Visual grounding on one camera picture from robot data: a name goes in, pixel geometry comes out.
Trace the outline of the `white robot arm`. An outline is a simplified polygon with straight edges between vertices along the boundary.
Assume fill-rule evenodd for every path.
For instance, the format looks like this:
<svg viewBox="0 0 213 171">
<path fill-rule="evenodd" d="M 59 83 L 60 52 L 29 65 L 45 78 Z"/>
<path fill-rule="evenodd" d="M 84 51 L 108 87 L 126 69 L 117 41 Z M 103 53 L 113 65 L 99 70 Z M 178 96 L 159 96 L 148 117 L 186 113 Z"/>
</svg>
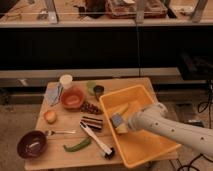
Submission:
<svg viewBox="0 0 213 171">
<path fill-rule="evenodd" d="M 115 128 L 122 126 L 119 134 L 147 130 L 188 146 L 202 154 L 213 157 L 213 130 L 167 119 L 168 110 L 162 103 L 141 108 L 124 120 L 119 112 L 111 117 Z"/>
</svg>

